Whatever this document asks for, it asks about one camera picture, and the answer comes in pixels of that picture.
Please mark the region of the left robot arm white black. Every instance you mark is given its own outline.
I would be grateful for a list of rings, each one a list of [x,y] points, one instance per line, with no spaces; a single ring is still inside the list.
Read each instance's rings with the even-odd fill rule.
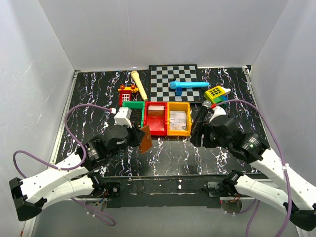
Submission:
[[[78,196],[117,197],[120,184],[104,181],[95,169],[127,147],[139,147],[144,153],[151,146],[149,126],[113,125],[47,170],[29,178],[11,179],[9,186],[18,220],[30,220],[53,204]]]

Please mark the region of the brown leather card holder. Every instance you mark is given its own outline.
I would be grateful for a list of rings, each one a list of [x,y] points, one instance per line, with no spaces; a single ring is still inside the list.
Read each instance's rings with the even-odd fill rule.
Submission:
[[[145,133],[139,146],[140,153],[144,154],[153,146],[152,137],[150,127],[148,125],[142,127],[140,130]]]

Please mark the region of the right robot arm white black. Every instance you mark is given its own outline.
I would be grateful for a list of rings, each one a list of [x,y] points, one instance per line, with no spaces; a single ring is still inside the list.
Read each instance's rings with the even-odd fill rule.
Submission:
[[[232,170],[216,187],[208,192],[250,196],[289,213],[289,220],[305,231],[316,227],[316,188],[291,167],[283,166],[281,158],[255,133],[240,131],[236,122],[227,115],[210,121],[198,116],[193,125],[190,142],[205,148],[222,147],[264,173],[278,187],[273,188],[251,179],[240,171]]]

